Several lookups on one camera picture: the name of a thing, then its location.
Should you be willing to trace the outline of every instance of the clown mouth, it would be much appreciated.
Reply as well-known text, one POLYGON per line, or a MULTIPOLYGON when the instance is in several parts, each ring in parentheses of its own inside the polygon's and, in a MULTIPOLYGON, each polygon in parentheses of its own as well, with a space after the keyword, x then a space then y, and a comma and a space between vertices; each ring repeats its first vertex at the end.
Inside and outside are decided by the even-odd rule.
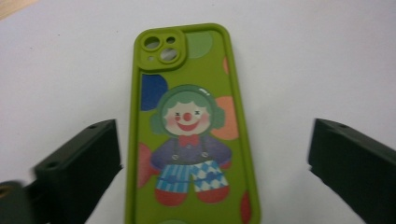
POLYGON ((177 126, 178 126, 181 130, 183 130, 183 131, 185 131, 185 132, 189 132, 189 131, 191 131, 191 130, 194 130, 194 129, 198 126, 198 123, 199 123, 199 120, 196 121, 195 123, 189 124, 189 125, 184 125, 184 124, 178 123, 177 126))

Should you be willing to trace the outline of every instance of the white surface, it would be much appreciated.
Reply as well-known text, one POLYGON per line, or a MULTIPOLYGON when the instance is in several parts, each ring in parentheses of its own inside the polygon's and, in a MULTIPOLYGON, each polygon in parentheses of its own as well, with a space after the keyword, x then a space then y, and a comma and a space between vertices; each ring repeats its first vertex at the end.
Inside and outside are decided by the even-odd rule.
MULTIPOLYGON (((396 148, 395 1, 50 1, 0 21, 0 181, 117 119, 127 157, 133 43, 216 22, 233 41, 262 223, 362 223, 306 162, 314 118, 396 148)), ((125 169, 88 223, 123 223, 125 169)))

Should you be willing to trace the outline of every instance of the red bow tie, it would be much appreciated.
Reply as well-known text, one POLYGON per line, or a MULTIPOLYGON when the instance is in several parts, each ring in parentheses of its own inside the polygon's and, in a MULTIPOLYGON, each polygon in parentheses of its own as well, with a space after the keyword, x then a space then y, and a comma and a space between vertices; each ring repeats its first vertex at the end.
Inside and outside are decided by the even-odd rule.
POLYGON ((178 144, 181 147, 186 147, 187 145, 196 146, 199 144, 199 135, 193 134, 190 136, 181 135, 178 137, 178 144))

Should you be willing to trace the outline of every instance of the green phone case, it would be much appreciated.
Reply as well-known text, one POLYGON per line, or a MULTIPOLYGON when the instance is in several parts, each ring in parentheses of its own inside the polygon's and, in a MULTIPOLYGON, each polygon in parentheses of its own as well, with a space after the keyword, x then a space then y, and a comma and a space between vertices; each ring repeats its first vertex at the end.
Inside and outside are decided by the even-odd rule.
POLYGON ((125 223, 259 223, 227 31, 147 30, 133 73, 125 223))

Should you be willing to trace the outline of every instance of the clown face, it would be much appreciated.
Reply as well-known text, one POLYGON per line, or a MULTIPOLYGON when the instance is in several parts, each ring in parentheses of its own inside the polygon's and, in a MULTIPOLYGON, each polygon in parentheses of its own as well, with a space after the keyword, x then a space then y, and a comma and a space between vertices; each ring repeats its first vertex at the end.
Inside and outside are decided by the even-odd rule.
POLYGON ((168 108, 165 114, 165 129, 175 135, 193 135, 206 131, 210 126, 210 114, 206 107, 200 107, 195 102, 177 103, 168 108))

